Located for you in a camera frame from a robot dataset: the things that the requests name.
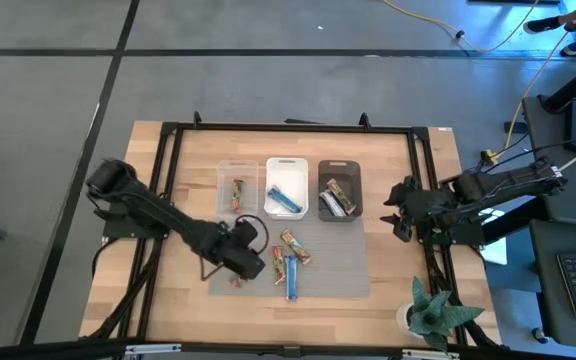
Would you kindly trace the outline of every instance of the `succulent plant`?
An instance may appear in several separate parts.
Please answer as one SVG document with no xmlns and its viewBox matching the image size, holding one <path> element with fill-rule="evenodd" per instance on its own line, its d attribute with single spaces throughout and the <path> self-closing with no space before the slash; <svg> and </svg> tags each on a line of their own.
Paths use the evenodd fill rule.
<svg viewBox="0 0 576 360">
<path fill-rule="evenodd" d="M 446 306 L 450 291 L 430 296 L 424 284 L 415 277 L 412 281 L 413 306 L 408 330 L 423 336 L 426 343 L 443 352 L 448 351 L 446 336 L 451 329 L 473 320 L 484 309 L 470 306 Z"/>
</svg>

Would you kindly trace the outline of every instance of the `wooden tabletop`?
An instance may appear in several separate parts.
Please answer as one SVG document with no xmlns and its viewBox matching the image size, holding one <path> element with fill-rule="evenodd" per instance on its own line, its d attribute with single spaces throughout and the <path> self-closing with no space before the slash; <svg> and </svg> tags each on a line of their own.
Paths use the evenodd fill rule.
<svg viewBox="0 0 576 360">
<path fill-rule="evenodd" d="M 128 144 L 125 159 L 145 183 L 150 179 L 160 128 L 161 122 L 136 122 Z M 452 129 L 429 131 L 438 179 L 460 173 Z M 166 158 L 172 141 L 168 143 Z M 427 187 L 421 144 L 418 154 Z M 391 225 L 379 220 L 392 213 L 392 208 L 383 206 L 390 188 L 411 174 L 405 136 L 186 130 L 172 200 L 192 217 L 214 220 L 219 161 L 255 160 L 260 166 L 261 186 L 265 183 L 266 160 L 289 156 L 308 160 L 310 180 L 316 179 L 317 172 L 312 169 L 317 169 L 321 160 L 354 160 L 361 165 L 361 220 L 366 233 L 370 297 L 301 297 L 289 303 L 284 297 L 210 295 L 208 282 L 199 279 L 197 256 L 173 233 L 163 247 L 147 338 L 247 344 L 424 346 L 423 340 L 399 330 L 395 321 L 399 307 L 412 300 L 413 276 L 427 284 L 422 248 L 414 241 L 403 243 L 392 234 Z M 160 189 L 165 176 L 164 171 Z M 131 239 L 119 240 L 101 255 L 81 335 L 96 330 L 123 296 L 135 243 Z M 482 260 L 472 249 L 460 246 L 452 247 L 452 258 L 462 302 L 486 309 L 477 323 L 499 342 Z M 136 302 L 130 334 L 136 331 L 140 301 Z"/>
</svg>

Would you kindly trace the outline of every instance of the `white plastic bin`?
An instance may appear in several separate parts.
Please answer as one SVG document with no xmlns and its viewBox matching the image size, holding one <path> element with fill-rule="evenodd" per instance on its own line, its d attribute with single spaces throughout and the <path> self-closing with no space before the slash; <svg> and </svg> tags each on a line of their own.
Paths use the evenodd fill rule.
<svg viewBox="0 0 576 360">
<path fill-rule="evenodd" d="M 298 214 L 290 212 L 268 197 L 268 190 L 277 186 L 284 195 L 302 207 Z M 266 161 L 266 192 L 264 210 L 271 219 L 299 220 L 308 212 L 308 161 L 302 158 L 270 158 Z"/>
<path fill-rule="evenodd" d="M 232 209 L 234 180 L 243 180 L 241 209 Z M 224 160 L 217 164 L 217 219 L 233 221 L 239 215 L 259 211 L 259 165 L 252 160 Z"/>
</svg>

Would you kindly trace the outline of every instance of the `floor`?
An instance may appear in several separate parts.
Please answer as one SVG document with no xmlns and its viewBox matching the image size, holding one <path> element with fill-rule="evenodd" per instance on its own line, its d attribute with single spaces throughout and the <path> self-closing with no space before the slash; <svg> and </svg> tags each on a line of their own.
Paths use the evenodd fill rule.
<svg viewBox="0 0 576 360">
<path fill-rule="evenodd" d="M 97 125 L 94 152 L 84 151 L 90 168 L 123 156 L 135 120 L 190 120 L 197 110 L 211 122 L 351 124 L 367 112 L 373 124 L 453 127 L 466 168 L 483 148 L 503 146 L 502 123 L 563 35 L 519 30 L 499 51 L 476 57 L 438 26 L 376 0 L 132 3 L 138 7 L 130 28 L 124 22 L 131 0 L 0 0 L 0 227 L 9 234 L 0 242 L 0 346 L 18 339 L 60 209 L 67 199 L 76 204 L 67 197 L 73 169 Z M 405 7 L 463 26 L 482 48 L 499 43 L 528 10 L 466 0 Z M 538 6 L 530 18 L 562 9 Z M 94 49 L 170 52 L 113 58 Z M 268 56 L 237 49 L 278 50 Z M 531 94 L 552 93 L 575 74 L 576 59 L 555 55 Z M 87 200 L 78 202 L 40 342 L 75 339 L 85 308 L 102 223 Z M 576 348 L 531 339 L 529 330 L 540 325 L 536 303 L 525 303 L 533 294 L 492 291 L 506 345 L 576 356 Z"/>
</svg>

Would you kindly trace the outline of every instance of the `white plant pot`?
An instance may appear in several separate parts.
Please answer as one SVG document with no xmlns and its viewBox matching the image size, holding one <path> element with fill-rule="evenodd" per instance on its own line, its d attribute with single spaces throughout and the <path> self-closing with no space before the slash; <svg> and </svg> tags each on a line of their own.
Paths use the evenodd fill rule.
<svg viewBox="0 0 576 360">
<path fill-rule="evenodd" d="M 408 319 L 406 319 L 406 314 L 408 313 L 408 309 L 412 307 L 412 304 L 413 304 L 412 302 L 409 302 L 401 306 L 399 310 L 397 310 L 397 325 L 399 325 L 399 329 L 404 333 L 419 339 L 423 339 L 424 338 L 423 336 L 415 334 L 414 332 L 408 330 L 410 324 L 408 323 Z"/>
</svg>

